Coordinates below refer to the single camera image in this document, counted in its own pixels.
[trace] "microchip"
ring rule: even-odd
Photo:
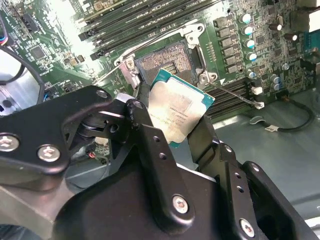
[[[231,56],[226,58],[224,61],[227,65],[231,65],[231,64],[234,64],[237,60],[235,56]]]
[[[39,60],[45,56],[44,51],[42,51],[40,46],[36,46],[30,50],[31,55],[36,59]]]
[[[224,29],[217,31],[217,33],[220,38],[224,38],[224,37],[230,35],[230,30],[229,30],[229,28],[224,28]]]
[[[257,44],[263,44],[265,42],[265,37],[264,36],[258,36],[256,38],[256,43]]]
[[[234,66],[228,66],[226,68],[226,70],[228,71],[228,73],[232,74],[232,73],[236,73],[238,72],[238,67],[236,65]]]
[[[231,38],[232,40],[236,40],[236,39],[238,38],[238,36],[237,36],[237,35],[232,35],[230,38]]]
[[[102,5],[101,1],[97,1],[93,4],[93,7],[96,11],[100,11],[104,8],[104,6]]]
[[[71,64],[71,66],[75,66],[75,65],[77,65],[79,62],[78,62],[78,60],[76,59],[76,58],[71,58],[70,59],[70,64]]]
[[[228,23],[228,19],[225,16],[219,17],[216,20],[213,21],[214,26],[217,28],[221,28]]]
[[[281,48],[278,48],[278,49],[274,50],[274,55],[275,55],[276,57],[279,57],[279,56],[281,55],[281,53],[282,53]]]
[[[224,56],[227,57],[227,56],[230,56],[230,55],[234,54],[235,53],[235,49],[233,47],[229,47],[229,48],[226,48],[226,49],[222,50],[222,53],[223,53]]]
[[[220,44],[221,46],[224,48],[224,47],[228,47],[232,44],[232,40],[230,37],[226,38],[226,39],[223,39],[220,41]]]
[[[293,55],[296,55],[296,54],[298,54],[298,50],[296,48],[289,51],[289,55],[290,56],[293,56]]]
[[[135,65],[149,85],[153,83],[160,69],[165,69],[190,84],[198,82],[196,68],[185,40],[144,55],[135,60]]]
[[[79,55],[76,58],[79,60],[80,63],[83,63],[85,61],[85,58],[82,55]]]
[[[272,14],[274,14],[275,12],[276,12],[276,9],[275,9],[274,6],[273,6],[273,7],[270,7],[270,8],[268,9],[269,15],[272,15]]]

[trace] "screw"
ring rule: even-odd
[[[247,220],[240,219],[240,226],[245,234],[247,234],[250,238],[255,236],[255,230]]]
[[[175,210],[177,210],[179,213],[185,214],[188,212],[188,203],[183,197],[174,196],[172,202]]]
[[[43,146],[38,151],[38,157],[46,162],[54,162],[60,158],[60,151],[54,146]]]
[[[229,153],[232,153],[231,147],[229,147],[228,145],[225,145],[224,147],[225,147],[225,149],[226,149]]]
[[[255,165],[254,163],[251,164],[252,168],[256,171],[259,172],[259,167]]]
[[[102,90],[96,91],[96,94],[97,94],[99,97],[103,98],[103,99],[106,99],[106,98],[108,97],[108,94],[107,94],[105,91],[102,91]]]
[[[19,147],[19,140],[10,135],[0,136],[0,151],[11,152]]]

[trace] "electronic component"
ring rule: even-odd
[[[222,53],[225,57],[230,56],[235,53],[235,49],[233,47],[229,47],[222,50]]]
[[[80,63],[83,63],[85,61],[85,58],[82,55],[79,55],[76,58],[79,60]]]
[[[282,49],[278,48],[276,50],[274,50],[274,56],[275,57],[279,57],[282,54]]]
[[[163,131],[168,143],[178,147],[214,101],[212,96],[161,69],[151,85],[148,112],[154,127]]]
[[[282,25],[281,24],[277,24],[277,23],[273,23],[269,25],[269,29],[272,31],[281,31],[282,30]]]
[[[225,38],[225,39],[223,39],[223,40],[220,41],[220,45],[221,45],[223,48],[228,47],[228,46],[230,46],[231,44],[232,44],[232,40],[231,40],[230,37]]]
[[[247,39],[244,41],[243,45],[246,48],[253,49],[255,47],[255,41],[253,41],[252,39]]]
[[[293,34],[293,33],[286,33],[283,37],[286,40],[291,41],[291,42],[295,42],[298,39],[298,35]]]
[[[222,16],[214,20],[213,23],[215,27],[221,28],[228,24],[228,19],[225,16]]]
[[[40,46],[36,46],[32,49],[30,49],[31,55],[34,57],[34,59],[39,60],[45,56],[44,51],[42,51]]]
[[[320,29],[320,9],[298,10],[290,15],[291,28],[300,32],[311,33]]]
[[[246,59],[253,62],[257,59],[257,54],[253,53],[253,52],[249,52],[247,55],[246,55]]]
[[[272,74],[270,77],[270,81],[274,84],[280,83],[280,77],[278,77],[276,74]]]
[[[251,26],[244,26],[241,29],[241,33],[243,35],[251,35],[254,32],[254,29]]]
[[[265,37],[264,36],[258,36],[256,38],[256,44],[263,44],[265,42]]]
[[[317,8],[320,7],[320,0],[296,0],[300,7]]]
[[[239,17],[240,23],[248,24],[250,23],[250,21],[251,21],[251,15],[249,13],[242,14]]]
[[[227,65],[231,65],[231,64],[235,64],[237,59],[235,56],[230,56],[230,57],[227,57],[224,61]]]
[[[21,21],[23,22],[29,33],[36,32],[39,30],[37,25],[35,24],[35,21],[28,13],[22,15]]]
[[[228,66],[228,67],[226,68],[226,70],[227,70],[227,72],[228,72],[229,74],[236,73],[236,72],[239,71],[237,65]]]
[[[74,57],[74,58],[71,58],[70,59],[70,65],[71,66],[76,66],[77,64],[78,64],[79,62],[78,62],[78,60]]]
[[[180,41],[135,60],[140,74],[148,84],[152,84],[160,69],[177,75],[188,83],[198,81],[196,69],[191,61],[188,46]]]
[[[227,28],[223,28],[221,30],[218,30],[217,33],[218,33],[218,36],[220,38],[224,38],[224,37],[230,35],[230,29],[228,27]]]

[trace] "screw hole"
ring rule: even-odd
[[[155,142],[157,142],[157,143],[160,142],[160,139],[159,139],[157,136],[154,136],[154,137],[153,137],[153,140],[154,140]]]
[[[239,173],[236,172],[234,175],[235,175],[238,179],[241,179],[241,176],[240,176]]]
[[[113,124],[110,126],[110,133],[114,134],[118,130],[119,130],[119,126],[117,124]]]
[[[242,194],[245,192],[245,190],[243,190],[243,188],[240,187],[240,186],[237,186],[236,188],[237,188],[237,189],[239,190],[239,192],[242,193]]]
[[[159,158],[162,159],[162,160],[166,160],[166,159],[167,159],[167,156],[166,156],[164,153],[161,152],[161,153],[159,154]]]

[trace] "cable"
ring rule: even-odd
[[[20,68],[19,68],[19,71],[17,72],[17,74],[16,74],[14,77],[12,77],[11,79],[6,80],[6,81],[0,80],[0,86],[1,86],[1,85],[6,85],[6,84],[9,84],[9,83],[12,83],[12,82],[14,82],[15,80],[19,79],[19,78],[22,76],[22,74],[24,74],[25,69],[26,69],[26,67],[21,64],[21,66],[20,66]]]
[[[23,60],[21,57],[19,57],[14,51],[11,51],[9,48],[6,48],[4,46],[0,46],[0,50],[4,51],[5,53],[9,54],[11,57],[16,59],[18,62],[20,62],[26,69],[29,70],[31,75],[34,77],[36,82],[39,84],[39,94],[37,99],[37,104],[40,104],[44,101],[44,95],[45,95],[45,83],[42,80],[41,76],[37,71],[25,60]]]
[[[305,123],[301,124],[300,126],[297,126],[297,127],[292,127],[292,128],[282,128],[282,127],[277,127],[277,126],[274,126],[270,123],[268,123],[267,121],[265,121],[263,118],[260,119],[259,122],[255,122],[255,123],[252,123],[252,124],[260,124],[262,125],[264,128],[270,128],[272,126],[272,129],[273,131],[272,132],[281,132],[281,133],[295,133],[295,132],[299,132],[299,131],[302,131],[304,129],[306,129],[310,124],[313,123],[313,121],[315,120],[315,114],[314,112],[309,108],[307,107],[306,105],[300,103],[300,102],[297,102],[293,99],[290,99],[288,98],[287,96],[283,97],[282,100],[286,103],[290,103],[296,107],[298,107],[299,109],[302,109],[304,111],[306,111],[308,113],[308,119]],[[256,116],[252,116],[250,114],[245,114],[245,116],[247,117],[250,117],[250,118],[255,118]]]

